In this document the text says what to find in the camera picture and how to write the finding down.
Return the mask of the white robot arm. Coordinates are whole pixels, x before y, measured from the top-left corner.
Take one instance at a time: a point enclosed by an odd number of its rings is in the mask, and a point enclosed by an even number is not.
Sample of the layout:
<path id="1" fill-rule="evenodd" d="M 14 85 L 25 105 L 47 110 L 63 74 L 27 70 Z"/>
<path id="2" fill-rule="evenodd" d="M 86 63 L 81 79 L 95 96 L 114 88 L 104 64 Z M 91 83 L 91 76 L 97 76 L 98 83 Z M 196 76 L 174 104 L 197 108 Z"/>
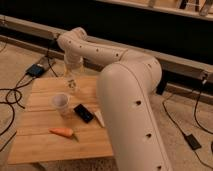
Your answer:
<path id="1" fill-rule="evenodd" d="M 88 59 L 104 67 L 97 79 L 97 99 L 119 171 L 173 171 L 154 117 L 149 94 L 162 69 L 148 54 L 92 43 L 81 27 L 61 34 L 67 72 Z"/>

